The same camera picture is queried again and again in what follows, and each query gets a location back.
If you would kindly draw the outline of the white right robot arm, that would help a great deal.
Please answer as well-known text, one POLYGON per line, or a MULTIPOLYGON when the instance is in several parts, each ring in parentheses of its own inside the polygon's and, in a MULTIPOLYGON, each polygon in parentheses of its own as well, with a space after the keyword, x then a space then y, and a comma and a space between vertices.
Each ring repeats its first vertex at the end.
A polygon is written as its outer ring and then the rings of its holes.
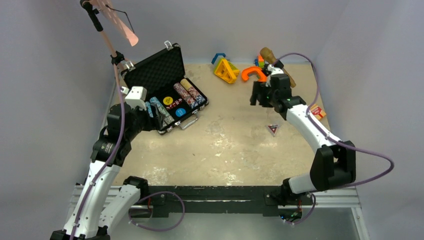
POLYGON ((356 153, 351 141, 341 141, 327 130, 300 96, 293 96, 286 74, 276 74, 269 82, 255 81, 250 104, 273 108, 294 126, 314 152, 309 172, 287 178, 280 196, 288 204, 308 192, 325 191, 351 184, 356 179, 356 153))

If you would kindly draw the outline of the yellow big blind button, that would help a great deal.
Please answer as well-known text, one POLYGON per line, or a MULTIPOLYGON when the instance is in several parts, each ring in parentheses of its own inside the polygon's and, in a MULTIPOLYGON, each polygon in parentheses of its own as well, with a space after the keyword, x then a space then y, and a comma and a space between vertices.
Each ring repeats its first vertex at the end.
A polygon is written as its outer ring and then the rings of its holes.
POLYGON ((173 99, 172 97, 170 97, 170 96, 166 96, 166 97, 162 100, 162 102, 163 102, 166 106, 169 106, 169 105, 171 105, 171 104, 174 102, 174 99, 173 99))

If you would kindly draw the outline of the light blue 10 chip stack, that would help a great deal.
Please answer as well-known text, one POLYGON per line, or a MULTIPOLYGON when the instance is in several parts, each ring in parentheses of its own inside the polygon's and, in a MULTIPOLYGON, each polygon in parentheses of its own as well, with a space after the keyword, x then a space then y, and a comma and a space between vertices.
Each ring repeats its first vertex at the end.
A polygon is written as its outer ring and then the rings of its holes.
POLYGON ((149 102, 151 105, 155 105, 159 112, 163 114, 167 112, 166 108, 162 105, 162 103, 159 101, 157 97, 152 97, 149 102))

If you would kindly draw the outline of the blue small blind button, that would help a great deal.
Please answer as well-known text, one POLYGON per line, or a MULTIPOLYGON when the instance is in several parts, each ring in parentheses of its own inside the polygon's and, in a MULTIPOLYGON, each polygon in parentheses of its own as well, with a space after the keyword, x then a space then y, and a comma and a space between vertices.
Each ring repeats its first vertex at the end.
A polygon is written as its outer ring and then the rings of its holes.
POLYGON ((187 112, 186 112, 186 110, 185 110, 184 108, 178 108, 178 109, 175 111, 175 115, 176 115, 178 118, 183 117, 186 113, 187 113, 187 112))

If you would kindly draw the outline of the red playing card box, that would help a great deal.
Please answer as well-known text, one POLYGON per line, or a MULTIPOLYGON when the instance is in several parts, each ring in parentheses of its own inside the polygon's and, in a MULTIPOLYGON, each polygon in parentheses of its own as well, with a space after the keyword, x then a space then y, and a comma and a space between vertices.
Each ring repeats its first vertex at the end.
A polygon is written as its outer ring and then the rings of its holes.
POLYGON ((327 116, 327 113, 324 111, 323 108, 321 108, 319 105, 317 104, 313 104, 310 108, 310 112, 313 114, 313 116, 317 119, 317 120, 322 120, 323 118, 325 118, 327 116))

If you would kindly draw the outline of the red triangular button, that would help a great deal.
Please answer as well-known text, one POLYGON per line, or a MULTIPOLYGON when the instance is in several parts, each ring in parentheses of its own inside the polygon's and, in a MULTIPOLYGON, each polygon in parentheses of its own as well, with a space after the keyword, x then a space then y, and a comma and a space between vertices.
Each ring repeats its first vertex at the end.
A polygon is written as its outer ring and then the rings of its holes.
POLYGON ((279 125, 278 124, 270 124, 267 125, 267 130, 270 132, 270 134, 274 137, 279 129, 279 125))

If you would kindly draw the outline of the green 20 chip stack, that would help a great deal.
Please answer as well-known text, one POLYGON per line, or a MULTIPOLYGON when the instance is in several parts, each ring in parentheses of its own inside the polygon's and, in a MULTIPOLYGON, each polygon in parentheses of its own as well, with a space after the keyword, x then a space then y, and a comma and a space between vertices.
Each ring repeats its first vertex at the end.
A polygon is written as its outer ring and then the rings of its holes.
POLYGON ((169 112, 165 109, 165 110, 161 110, 161 113, 164 115, 164 122, 169 125, 172 124, 175 119, 169 114, 169 112))

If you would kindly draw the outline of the black poker chip case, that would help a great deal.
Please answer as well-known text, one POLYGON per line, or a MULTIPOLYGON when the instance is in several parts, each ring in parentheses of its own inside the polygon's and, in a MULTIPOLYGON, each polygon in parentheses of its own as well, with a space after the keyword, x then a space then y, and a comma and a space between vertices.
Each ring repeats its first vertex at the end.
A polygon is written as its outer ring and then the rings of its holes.
POLYGON ((152 97, 157 97, 162 105, 165 97, 172 97, 173 102, 180 102, 177 107, 167 110, 174 118, 174 122, 162 130, 157 130, 160 135, 170 132, 174 128, 186 129, 195 123, 195 120, 187 124, 183 122, 192 116, 197 116, 199 111, 203 110, 208 104, 208 97, 187 77, 181 47, 178 43, 165 41, 165 48, 159 52, 136 63, 134 69, 124 70, 120 75, 128 87, 144 87, 147 89, 146 102, 150 102, 152 97), (180 83, 182 79, 187 79, 206 99, 206 102, 198 104, 192 109, 183 98, 175 91, 174 84, 180 83), (177 117, 175 112, 179 108, 184 108, 186 114, 183 117, 177 117))

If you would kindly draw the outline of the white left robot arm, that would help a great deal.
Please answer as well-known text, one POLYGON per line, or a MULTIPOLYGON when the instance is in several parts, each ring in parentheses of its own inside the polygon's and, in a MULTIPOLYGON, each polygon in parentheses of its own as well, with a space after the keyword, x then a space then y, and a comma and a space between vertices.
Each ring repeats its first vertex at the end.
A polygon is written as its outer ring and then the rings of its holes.
POLYGON ((132 140, 142 131, 162 127, 164 114, 160 105, 127 102, 113 105, 106 125, 92 147, 89 170, 74 211, 61 230, 51 234, 52 240, 109 240, 118 222, 133 204, 149 199, 148 182, 130 176, 118 195, 105 205, 112 183, 131 151, 132 140))

